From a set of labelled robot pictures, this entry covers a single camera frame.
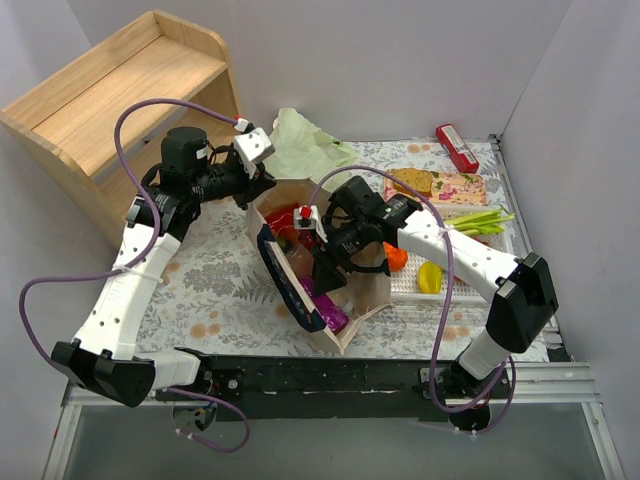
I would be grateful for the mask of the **orange tangerine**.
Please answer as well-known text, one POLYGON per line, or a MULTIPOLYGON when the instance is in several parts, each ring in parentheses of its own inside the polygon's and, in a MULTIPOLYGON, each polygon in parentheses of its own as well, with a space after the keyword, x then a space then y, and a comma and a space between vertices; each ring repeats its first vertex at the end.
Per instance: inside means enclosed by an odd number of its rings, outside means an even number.
POLYGON ((399 272, 403 270, 408 262, 408 253, 400 248, 385 242, 384 249, 391 272, 399 272))

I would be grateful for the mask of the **beige canvas tote bag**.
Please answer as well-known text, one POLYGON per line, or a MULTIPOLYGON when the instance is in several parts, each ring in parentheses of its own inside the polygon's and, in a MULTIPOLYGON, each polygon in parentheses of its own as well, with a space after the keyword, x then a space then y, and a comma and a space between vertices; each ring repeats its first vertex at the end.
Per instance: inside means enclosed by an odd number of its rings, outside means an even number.
POLYGON ((309 179, 281 179, 277 185, 249 204, 246 211, 247 236, 258 251, 284 305, 300 329, 315 345, 325 351, 343 355, 349 343, 372 315, 391 303, 391 277, 385 273, 351 273, 347 285, 328 294, 340 305, 350 306, 349 321, 338 333, 321 317, 313 299, 300 283, 302 269, 294 266, 276 241, 266 216, 295 203, 310 200, 316 184, 309 179))

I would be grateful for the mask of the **light green plastic bag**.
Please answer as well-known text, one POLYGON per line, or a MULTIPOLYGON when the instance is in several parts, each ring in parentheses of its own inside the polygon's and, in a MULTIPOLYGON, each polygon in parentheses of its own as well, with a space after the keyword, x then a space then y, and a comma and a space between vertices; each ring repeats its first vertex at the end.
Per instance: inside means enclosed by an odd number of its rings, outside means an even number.
POLYGON ((353 165, 355 150, 326 133, 294 108, 281 108, 270 140, 275 153, 265 162, 277 179, 309 179, 315 183, 327 173, 353 165))

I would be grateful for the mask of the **slice of brown bread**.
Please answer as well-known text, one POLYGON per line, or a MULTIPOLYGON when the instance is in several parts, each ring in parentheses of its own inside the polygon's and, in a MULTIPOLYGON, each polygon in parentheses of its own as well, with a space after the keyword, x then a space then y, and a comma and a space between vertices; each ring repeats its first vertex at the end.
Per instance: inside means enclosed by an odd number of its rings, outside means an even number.
POLYGON ((433 177, 429 171, 410 167, 392 169, 389 171, 389 174, 406 183, 421 195, 425 197, 431 196, 433 177))

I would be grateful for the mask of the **purple snack packet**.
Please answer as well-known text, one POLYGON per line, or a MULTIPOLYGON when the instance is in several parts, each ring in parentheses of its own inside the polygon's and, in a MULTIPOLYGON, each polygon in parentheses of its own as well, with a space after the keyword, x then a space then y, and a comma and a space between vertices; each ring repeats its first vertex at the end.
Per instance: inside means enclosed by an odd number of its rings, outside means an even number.
POLYGON ((316 296, 314 294, 314 282, 310 276, 299 280, 305 292, 315 304, 320 316, 330 330, 336 334, 343 330, 349 323, 348 315, 339 308, 328 295, 316 296))

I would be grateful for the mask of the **yellow bell pepper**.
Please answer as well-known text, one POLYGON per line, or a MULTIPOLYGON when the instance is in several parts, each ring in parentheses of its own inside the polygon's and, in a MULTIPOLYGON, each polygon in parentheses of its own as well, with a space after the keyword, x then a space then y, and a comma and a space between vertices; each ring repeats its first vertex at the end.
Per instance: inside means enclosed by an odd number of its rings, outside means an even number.
POLYGON ((433 262, 424 262, 417 272, 417 282, 423 294, 439 294, 442 289, 443 271, 433 262))

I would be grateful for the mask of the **green spring onions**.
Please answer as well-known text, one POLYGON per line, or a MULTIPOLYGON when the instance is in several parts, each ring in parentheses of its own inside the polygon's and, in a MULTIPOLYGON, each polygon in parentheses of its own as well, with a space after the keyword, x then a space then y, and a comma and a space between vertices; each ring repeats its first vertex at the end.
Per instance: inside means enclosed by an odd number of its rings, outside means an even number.
POLYGON ((505 210, 487 210, 450 218, 445 224, 471 237, 497 235, 504 231, 504 224, 516 215, 505 210))

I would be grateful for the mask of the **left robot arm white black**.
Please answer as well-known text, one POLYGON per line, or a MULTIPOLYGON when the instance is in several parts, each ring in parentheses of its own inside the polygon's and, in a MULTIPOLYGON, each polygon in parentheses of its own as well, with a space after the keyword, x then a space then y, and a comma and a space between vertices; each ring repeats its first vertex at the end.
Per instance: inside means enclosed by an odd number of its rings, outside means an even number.
POLYGON ((122 243, 91 314, 51 359, 78 386, 128 407, 158 389, 178 386, 193 400, 213 386, 200 356, 185 349, 136 357, 144 313, 166 266, 204 203, 232 198, 241 209, 276 184, 263 165, 275 148, 248 127, 229 145, 213 147, 204 130, 176 127, 161 142, 161 161, 143 176, 126 216, 122 243))

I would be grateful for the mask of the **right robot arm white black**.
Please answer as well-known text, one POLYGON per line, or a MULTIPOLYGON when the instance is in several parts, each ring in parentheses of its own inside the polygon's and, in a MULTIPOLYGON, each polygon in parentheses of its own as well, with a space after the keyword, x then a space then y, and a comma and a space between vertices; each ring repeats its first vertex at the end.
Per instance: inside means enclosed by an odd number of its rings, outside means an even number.
POLYGON ((489 302, 484 330, 452 368, 453 387, 464 397, 486 389, 499 364, 525 352, 558 309, 543 257, 530 253, 518 258, 492 249, 447 226, 417 195, 396 194, 385 200, 360 176, 334 191, 326 211, 314 203, 299 207, 294 225, 311 231, 315 241, 317 295, 344 287, 351 273, 386 271, 383 264, 365 267, 352 260, 365 247, 386 242, 443 267, 449 278, 460 279, 489 302))

